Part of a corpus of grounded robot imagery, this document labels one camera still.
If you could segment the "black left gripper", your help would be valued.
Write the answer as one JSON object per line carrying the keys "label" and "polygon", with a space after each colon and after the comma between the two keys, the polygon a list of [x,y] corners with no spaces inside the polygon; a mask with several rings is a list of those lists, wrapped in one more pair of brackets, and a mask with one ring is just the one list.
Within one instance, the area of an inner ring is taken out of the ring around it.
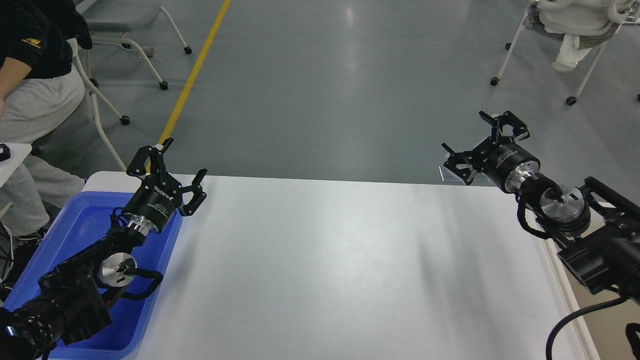
{"label": "black left gripper", "polygon": [[[126,227],[141,234],[160,234],[176,208],[181,217],[192,216],[207,197],[202,181],[208,169],[200,169],[188,186],[182,186],[169,175],[163,156],[173,142],[173,137],[167,137],[154,146],[140,147],[126,167],[128,176],[145,177],[140,188],[122,209]],[[187,193],[192,193],[192,196],[188,203],[183,203],[182,195]]]}

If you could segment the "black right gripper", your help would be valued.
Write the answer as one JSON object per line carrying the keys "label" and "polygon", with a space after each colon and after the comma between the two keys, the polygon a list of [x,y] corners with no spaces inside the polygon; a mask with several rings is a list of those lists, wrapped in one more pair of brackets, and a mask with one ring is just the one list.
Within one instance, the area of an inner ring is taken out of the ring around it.
{"label": "black right gripper", "polygon": [[528,139],[528,126],[513,112],[489,115],[479,111],[480,118],[491,126],[487,144],[481,142],[472,150],[454,151],[441,143],[446,151],[443,166],[465,185],[471,185],[478,176],[487,177],[506,194],[518,194],[524,182],[539,173],[540,160],[516,141]]}

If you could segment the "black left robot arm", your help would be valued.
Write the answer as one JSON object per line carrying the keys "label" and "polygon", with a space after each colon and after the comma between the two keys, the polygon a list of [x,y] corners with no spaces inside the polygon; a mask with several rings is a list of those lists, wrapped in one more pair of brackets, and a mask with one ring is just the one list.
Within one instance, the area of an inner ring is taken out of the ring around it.
{"label": "black left robot arm", "polygon": [[85,341],[113,323],[117,301],[141,301],[163,281],[156,269],[140,267],[132,253],[150,234],[160,234],[175,213],[193,215],[206,198],[202,168],[183,186],[167,171],[167,137],[142,146],[126,168],[141,185],[124,207],[110,214],[105,237],[55,265],[38,280],[39,295],[16,310],[1,309],[1,358],[46,360],[57,342]]}

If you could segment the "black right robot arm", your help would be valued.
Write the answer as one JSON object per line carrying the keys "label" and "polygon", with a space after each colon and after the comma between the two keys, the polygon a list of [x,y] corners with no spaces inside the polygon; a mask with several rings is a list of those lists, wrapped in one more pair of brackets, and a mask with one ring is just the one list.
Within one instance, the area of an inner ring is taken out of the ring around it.
{"label": "black right robot arm", "polygon": [[457,152],[446,143],[443,166],[466,185],[482,174],[505,194],[513,194],[522,229],[558,246],[565,269],[591,294],[610,291],[614,300],[578,309],[551,330],[545,357],[553,358],[557,335],[589,313],[638,303],[640,296],[639,207],[594,177],[582,186],[562,186],[541,172],[541,161],[520,146],[528,126],[510,111],[479,112],[491,132],[471,150]]}

